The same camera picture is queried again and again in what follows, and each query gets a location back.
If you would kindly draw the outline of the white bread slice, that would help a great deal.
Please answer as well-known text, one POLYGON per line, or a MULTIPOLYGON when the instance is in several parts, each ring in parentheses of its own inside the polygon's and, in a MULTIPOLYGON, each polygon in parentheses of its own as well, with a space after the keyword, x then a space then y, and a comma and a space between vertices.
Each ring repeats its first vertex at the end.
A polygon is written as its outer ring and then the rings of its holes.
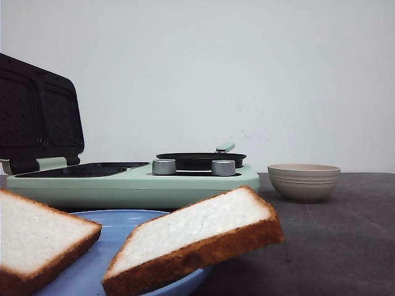
POLYGON ((102 279, 106 295, 139 295, 237 255, 283 242, 275 209, 248 186, 137 226, 102 279))
POLYGON ((99 239, 99 223, 1 189, 1 295, 31 295, 99 239))

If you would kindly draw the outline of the beige ribbed ceramic bowl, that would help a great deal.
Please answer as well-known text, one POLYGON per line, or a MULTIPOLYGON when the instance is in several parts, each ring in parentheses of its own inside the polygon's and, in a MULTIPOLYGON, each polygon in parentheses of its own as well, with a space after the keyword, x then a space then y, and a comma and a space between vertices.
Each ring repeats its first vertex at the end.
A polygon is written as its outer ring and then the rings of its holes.
POLYGON ((325 200, 341 173, 336 166, 300 163, 273 164, 267 169, 272 186, 282 197, 306 203, 325 200))

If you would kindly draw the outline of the breakfast maker hinged lid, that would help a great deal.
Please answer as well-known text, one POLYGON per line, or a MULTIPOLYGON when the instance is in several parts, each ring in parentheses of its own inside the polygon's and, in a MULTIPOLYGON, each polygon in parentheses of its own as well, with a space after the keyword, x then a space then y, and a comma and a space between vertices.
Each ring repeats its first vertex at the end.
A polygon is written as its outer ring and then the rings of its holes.
POLYGON ((11 175, 38 171, 40 158, 77 165, 84 137, 73 83, 1 54, 1 159, 11 175))

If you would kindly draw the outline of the mint green breakfast maker base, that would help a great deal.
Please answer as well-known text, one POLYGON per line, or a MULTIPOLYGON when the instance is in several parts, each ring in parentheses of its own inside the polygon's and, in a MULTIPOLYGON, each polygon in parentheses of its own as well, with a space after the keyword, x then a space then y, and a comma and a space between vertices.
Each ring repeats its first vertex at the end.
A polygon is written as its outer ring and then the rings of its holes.
POLYGON ((233 176, 210 171, 154 175, 150 163, 87 163, 8 176, 8 190, 56 208, 172 209, 240 186, 259 190, 259 176, 245 164, 233 176))

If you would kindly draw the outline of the right silver control knob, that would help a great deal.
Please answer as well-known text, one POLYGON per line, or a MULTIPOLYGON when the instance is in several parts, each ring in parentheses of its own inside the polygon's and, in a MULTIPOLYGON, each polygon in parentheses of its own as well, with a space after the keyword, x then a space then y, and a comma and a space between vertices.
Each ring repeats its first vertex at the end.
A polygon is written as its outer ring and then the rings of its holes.
POLYGON ((213 176, 234 176, 236 174, 234 160, 213 160, 211 164, 213 176))

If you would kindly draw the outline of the silver control knob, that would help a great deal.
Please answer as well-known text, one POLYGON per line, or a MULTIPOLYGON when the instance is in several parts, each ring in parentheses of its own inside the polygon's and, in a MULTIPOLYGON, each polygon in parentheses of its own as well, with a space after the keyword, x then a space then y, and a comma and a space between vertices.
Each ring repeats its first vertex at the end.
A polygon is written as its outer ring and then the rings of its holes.
POLYGON ((175 159, 155 159, 152 162, 152 174, 174 175, 177 172, 175 159))
POLYGON ((234 160, 213 160, 211 164, 213 176, 234 176, 236 174, 234 160))

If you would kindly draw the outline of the left silver control knob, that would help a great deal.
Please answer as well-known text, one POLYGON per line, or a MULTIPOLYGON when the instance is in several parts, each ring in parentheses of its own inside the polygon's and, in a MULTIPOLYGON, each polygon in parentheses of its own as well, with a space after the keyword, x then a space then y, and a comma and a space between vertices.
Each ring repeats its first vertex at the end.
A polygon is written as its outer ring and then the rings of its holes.
POLYGON ((177 172, 175 159, 155 159, 152 162, 152 174, 174 175, 177 172))

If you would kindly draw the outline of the blue plastic plate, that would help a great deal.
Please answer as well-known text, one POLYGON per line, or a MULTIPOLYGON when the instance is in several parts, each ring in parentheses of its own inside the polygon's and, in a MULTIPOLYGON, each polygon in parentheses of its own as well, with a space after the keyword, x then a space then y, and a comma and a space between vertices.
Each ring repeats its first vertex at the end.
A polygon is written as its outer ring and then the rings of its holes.
POLYGON ((75 212, 75 216, 101 224, 101 235, 83 256, 35 295, 105 295, 102 278, 129 233, 137 225, 165 214, 155 210, 75 212))

